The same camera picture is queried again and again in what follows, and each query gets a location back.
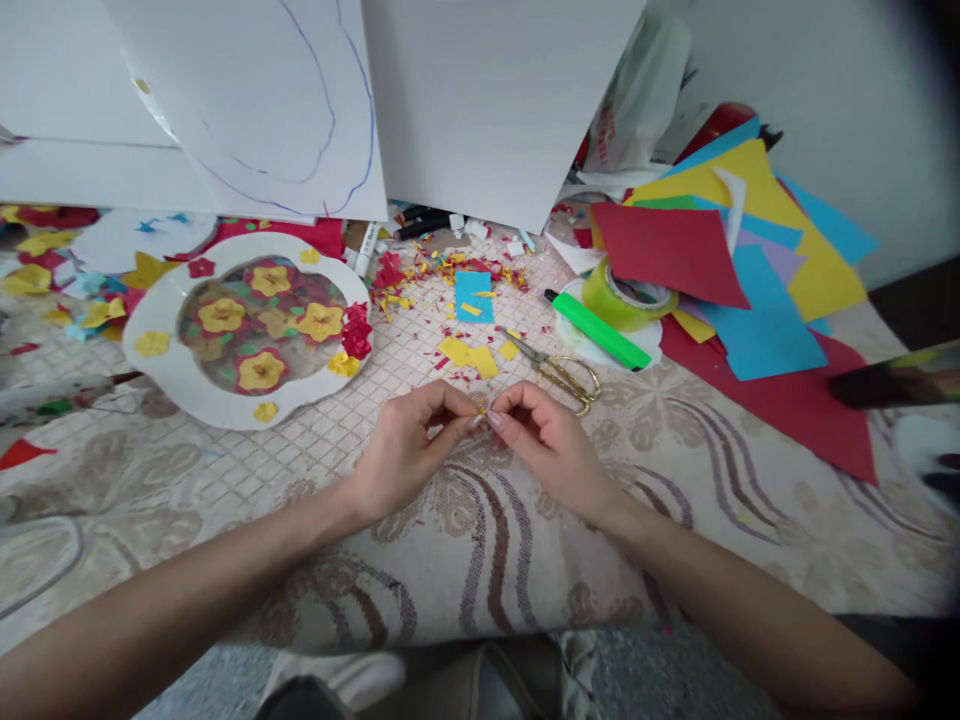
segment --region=white paper frame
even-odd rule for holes
[[[319,262],[312,265],[301,262],[300,253],[311,249],[310,245],[292,235],[254,232],[225,240],[203,254],[203,257],[216,264],[214,274],[210,277],[191,278],[187,263],[174,268],[147,291],[127,322],[123,333],[123,351],[130,364],[149,375],[181,410],[208,425],[228,430],[275,427],[298,407],[315,403],[341,390],[352,378],[338,375],[324,366],[310,377],[287,381],[268,395],[230,392],[207,377],[193,350],[180,341],[183,305],[199,285],[224,278],[245,265],[270,257],[286,258],[304,274],[328,278],[343,293],[347,307],[359,302],[367,303],[369,308],[370,293],[363,281],[344,263],[328,257],[321,257]],[[163,355],[143,357],[134,349],[137,340],[150,331],[170,335],[170,348]],[[368,340],[372,345],[372,332]],[[369,359],[370,355],[367,355],[366,359],[360,361],[361,371]],[[254,418],[257,406],[270,402],[277,406],[277,414],[265,423]]]

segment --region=forearm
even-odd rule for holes
[[[632,500],[604,524],[720,651],[779,702],[868,711],[917,701],[916,686],[891,662],[756,566]]]
[[[4,716],[130,717],[298,564],[364,525],[336,485],[136,575],[0,658]]]

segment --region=hand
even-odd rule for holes
[[[591,525],[625,499],[603,468],[580,420],[531,382],[508,388],[493,401],[487,420],[558,503]]]
[[[457,443],[480,427],[479,413],[473,400],[443,380],[387,400],[370,444],[344,481],[361,515],[373,523],[413,502]],[[438,425],[443,430],[430,439],[428,431]]]

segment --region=floor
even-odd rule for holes
[[[776,718],[773,703],[693,628],[599,634],[594,690],[604,720]],[[274,651],[218,646],[137,717],[247,720],[258,707]]]

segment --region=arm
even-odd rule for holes
[[[442,381],[388,401],[348,478],[140,573],[0,658],[4,717],[130,717],[300,563],[406,507],[477,412]]]
[[[488,419],[548,493],[616,540],[778,702],[839,712],[918,702],[895,665],[812,602],[625,495],[573,413],[536,385],[511,387]]]

